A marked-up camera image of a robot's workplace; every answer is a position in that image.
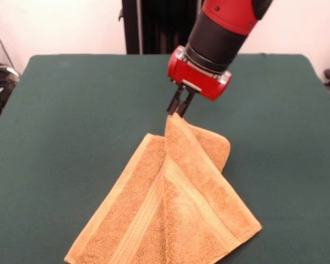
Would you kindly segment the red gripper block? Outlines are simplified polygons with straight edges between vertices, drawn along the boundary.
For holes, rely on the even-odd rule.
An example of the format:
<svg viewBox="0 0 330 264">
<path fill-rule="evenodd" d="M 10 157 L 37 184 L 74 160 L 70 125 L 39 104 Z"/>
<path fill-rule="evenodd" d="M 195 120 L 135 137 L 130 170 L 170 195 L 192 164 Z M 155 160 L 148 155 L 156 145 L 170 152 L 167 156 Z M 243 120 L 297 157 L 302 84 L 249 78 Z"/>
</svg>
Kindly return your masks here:
<svg viewBox="0 0 330 264">
<path fill-rule="evenodd" d="M 232 80 L 232 74 L 227 70 L 222 74 L 214 74 L 194 65 L 189 61 L 183 46 L 178 46 L 170 57 L 168 77 L 177 84 L 195 89 L 201 96 L 211 101 L 219 98 Z M 183 117 L 195 96 L 193 89 L 187 89 L 188 96 L 180 104 L 184 86 L 178 86 L 167 108 L 168 114 L 177 111 L 177 114 Z"/>
</svg>

